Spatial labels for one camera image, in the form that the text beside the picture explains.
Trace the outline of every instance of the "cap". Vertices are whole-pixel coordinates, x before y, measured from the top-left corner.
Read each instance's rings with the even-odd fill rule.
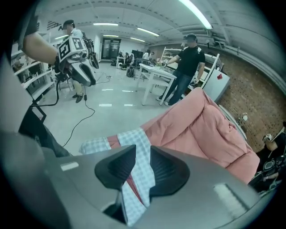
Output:
[[[67,28],[67,25],[74,25],[74,21],[73,20],[67,20],[63,23],[63,30],[65,30]]]
[[[187,36],[184,36],[184,40],[196,41],[197,40],[197,36],[195,34],[189,34]]]

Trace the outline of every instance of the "white table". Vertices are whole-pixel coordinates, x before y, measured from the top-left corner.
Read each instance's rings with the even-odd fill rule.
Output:
[[[119,60],[120,60],[120,59],[122,59],[122,60],[124,61],[124,63],[125,63],[125,59],[126,59],[126,58],[125,58],[125,57],[119,57],[119,56],[118,56],[117,59],[116,59],[116,68],[119,68],[119,67],[118,67],[118,64],[119,64]]]
[[[145,105],[148,93],[149,93],[151,87],[152,86],[154,87],[154,85],[162,85],[162,86],[167,87],[167,89],[165,90],[165,93],[163,95],[163,98],[159,103],[160,105],[162,105],[164,102],[164,99],[166,98],[166,95],[167,95],[172,83],[176,79],[176,77],[174,75],[172,75],[171,73],[160,69],[159,67],[151,67],[151,66],[144,65],[144,64],[139,64],[139,65],[140,65],[140,71],[139,71],[139,75],[137,78],[137,90],[139,87],[139,81],[140,81],[141,74],[143,74],[148,79],[145,94],[144,94],[144,97],[142,100],[142,105]],[[142,72],[142,69],[146,69],[149,73]],[[163,76],[167,79],[170,79],[170,82],[166,82],[163,79],[158,78],[158,77],[156,79],[156,76]]]

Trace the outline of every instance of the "ceiling light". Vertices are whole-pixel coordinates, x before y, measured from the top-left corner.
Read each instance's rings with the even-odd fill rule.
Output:
[[[190,11],[194,13],[194,15],[197,16],[197,18],[201,21],[201,23],[205,26],[206,29],[211,30],[213,27],[210,25],[210,23],[207,21],[205,16],[202,14],[199,9],[190,2],[190,0],[179,0],[182,4],[184,4],[187,8],[189,8]]]
[[[117,36],[117,35],[103,35],[103,36],[106,36],[106,37],[115,37],[115,38],[119,37],[119,36]]]
[[[115,25],[118,26],[116,23],[94,23],[93,25]]]
[[[148,31],[148,30],[145,30],[145,29],[141,29],[141,28],[137,28],[137,29],[139,29],[139,30],[141,30],[141,31],[144,31],[144,32],[147,32],[147,33],[150,33],[150,34],[152,34],[152,35],[155,35],[155,36],[159,37],[159,35],[158,35],[158,34],[155,34],[155,33],[151,32],[151,31]]]
[[[136,40],[136,41],[142,41],[142,42],[145,42],[145,41],[140,40],[140,39],[137,39],[137,38],[131,38],[131,39]]]
[[[55,40],[61,39],[61,38],[65,38],[65,37],[67,37],[67,36],[68,36],[68,35],[61,36],[61,37],[55,38]]]

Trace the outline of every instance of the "brick wall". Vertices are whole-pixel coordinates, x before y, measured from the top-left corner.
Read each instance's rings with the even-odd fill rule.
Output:
[[[257,152],[264,146],[262,138],[276,136],[286,121],[286,97],[259,69],[242,59],[220,51],[223,71],[230,77],[230,86],[218,104],[238,119],[244,112],[243,122],[248,144]]]

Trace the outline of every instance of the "blue jeans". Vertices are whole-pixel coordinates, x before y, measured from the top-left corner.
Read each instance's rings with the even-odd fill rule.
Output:
[[[170,94],[173,92],[173,90],[175,90],[176,86],[177,86],[177,89],[176,89],[173,97],[169,100],[169,105],[173,105],[179,101],[182,94],[186,91],[186,89],[188,88],[188,86],[192,80],[192,77],[187,76],[187,75],[185,75],[185,74],[183,74],[177,70],[174,71],[173,75],[176,76],[177,78],[172,83],[170,90],[168,91],[165,99],[167,99],[170,96]]]

